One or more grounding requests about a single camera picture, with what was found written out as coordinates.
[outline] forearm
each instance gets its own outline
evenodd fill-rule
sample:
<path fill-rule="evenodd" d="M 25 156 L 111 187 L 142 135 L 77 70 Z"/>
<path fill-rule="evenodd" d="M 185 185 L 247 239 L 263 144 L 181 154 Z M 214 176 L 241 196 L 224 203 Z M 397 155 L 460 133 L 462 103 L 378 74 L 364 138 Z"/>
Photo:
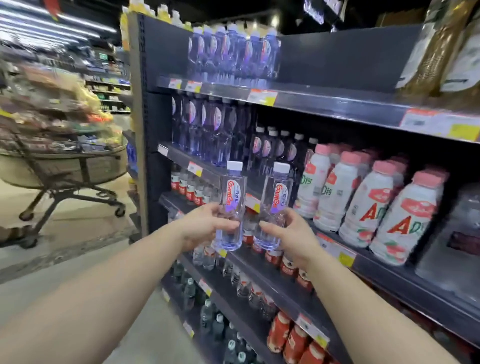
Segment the forearm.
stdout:
<path fill-rule="evenodd" d="M 64 283 L 0 331 L 0 363 L 102 363 L 180 253 L 169 225 Z"/>
<path fill-rule="evenodd" d="M 355 364 L 457 364 L 403 316 L 320 247 L 307 272 Z"/>

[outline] floor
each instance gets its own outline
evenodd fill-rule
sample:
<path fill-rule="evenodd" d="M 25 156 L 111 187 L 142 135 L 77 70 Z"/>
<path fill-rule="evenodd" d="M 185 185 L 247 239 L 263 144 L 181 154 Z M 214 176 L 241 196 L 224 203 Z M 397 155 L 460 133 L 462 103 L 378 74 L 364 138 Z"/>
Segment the floor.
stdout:
<path fill-rule="evenodd" d="M 62 201 L 40 232 L 41 239 L 37 247 L 30 250 L 16 246 L 0 249 L 0 269 L 129 228 L 132 223 L 128 215 L 136 211 L 127 195 L 129 177 L 126 173 L 114 181 L 100 185 L 118 194 L 119 201 L 126 205 L 125 217 L 115 217 L 115 208 L 105 204 L 74 199 Z M 18 215 L 30 204 L 37 192 L 37 190 L 14 187 L 0 180 L 0 206 L 2 207 L 0 226 L 14 227 L 26 224 L 18 219 Z M 82 190 L 81 193 L 95 196 L 92 190 Z M 41 218 L 51 201 L 48 196 L 44 196 L 35 208 L 33 222 Z"/>
<path fill-rule="evenodd" d="M 127 247 L 127 241 L 115 243 L 0 285 L 0 326 L 62 282 Z M 204 364 L 178 317 L 158 291 L 152 294 L 120 346 L 105 361 L 105 364 L 131 363 Z"/>

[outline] shopping cart wheel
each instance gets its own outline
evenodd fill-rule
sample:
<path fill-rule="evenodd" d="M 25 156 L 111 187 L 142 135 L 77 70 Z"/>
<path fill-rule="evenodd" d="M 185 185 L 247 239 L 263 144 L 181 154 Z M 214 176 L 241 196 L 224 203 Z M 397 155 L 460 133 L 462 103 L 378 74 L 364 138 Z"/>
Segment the shopping cart wheel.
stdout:
<path fill-rule="evenodd" d="M 115 210 L 115 216 L 118 218 L 121 218 L 125 216 L 125 208 L 124 207 L 119 207 Z"/>
<path fill-rule="evenodd" d="M 36 236 L 25 236 L 18 242 L 18 245 L 24 249 L 30 249 L 36 246 L 37 241 L 38 237 Z"/>
<path fill-rule="evenodd" d="M 18 215 L 18 218 L 21 220 L 21 221 L 30 221 L 31 219 L 33 219 L 33 211 L 24 211 L 22 212 L 20 215 Z"/>

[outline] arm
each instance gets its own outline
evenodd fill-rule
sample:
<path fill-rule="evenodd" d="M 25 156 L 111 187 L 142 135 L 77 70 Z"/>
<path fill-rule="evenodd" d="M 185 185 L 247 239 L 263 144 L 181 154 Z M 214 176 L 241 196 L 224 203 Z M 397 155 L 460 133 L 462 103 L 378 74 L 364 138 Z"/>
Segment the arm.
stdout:
<path fill-rule="evenodd" d="M 64 283 L 0 330 L 0 363 L 102 363 L 182 250 L 238 222 L 195 209 Z"/>
<path fill-rule="evenodd" d="M 355 364 L 458 364 L 424 330 L 325 252 L 300 215 L 291 209 L 286 213 L 288 227 L 266 222 L 261 227 L 279 237 L 308 273 Z"/>

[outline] hand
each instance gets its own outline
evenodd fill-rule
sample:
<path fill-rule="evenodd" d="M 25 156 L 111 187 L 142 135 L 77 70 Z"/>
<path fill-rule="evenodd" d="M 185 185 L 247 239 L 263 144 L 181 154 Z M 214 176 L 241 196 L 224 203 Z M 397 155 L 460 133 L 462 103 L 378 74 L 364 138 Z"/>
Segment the hand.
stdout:
<path fill-rule="evenodd" d="M 296 266 L 306 270 L 312 256 L 321 249 L 318 240 L 305 219 L 291 208 L 285 208 L 286 228 L 260 221 L 263 231 L 281 239 L 281 247 L 292 256 Z"/>
<path fill-rule="evenodd" d="M 211 202 L 197 207 L 184 217 L 169 224 L 174 231 L 180 234 L 184 252 L 203 243 L 209 244 L 215 238 L 216 230 L 232 231 L 239 227 L 238 221 L 215 217 L 219 210 L 220 205 Z"/>

